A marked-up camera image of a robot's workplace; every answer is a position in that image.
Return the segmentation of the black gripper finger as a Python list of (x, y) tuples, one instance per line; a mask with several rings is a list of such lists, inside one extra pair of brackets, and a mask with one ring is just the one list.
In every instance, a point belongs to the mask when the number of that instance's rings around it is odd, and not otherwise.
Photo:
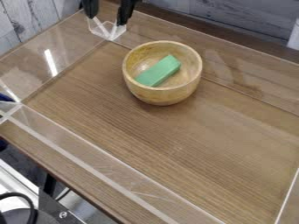
[(99, 0), (82, 0), (82, 7), (87, 17), (93, 19), (99, 13)]
[(121, 6), (117, 14), (117, 25), (126, 25), (133, 17), (138, 0), (121, 0)]

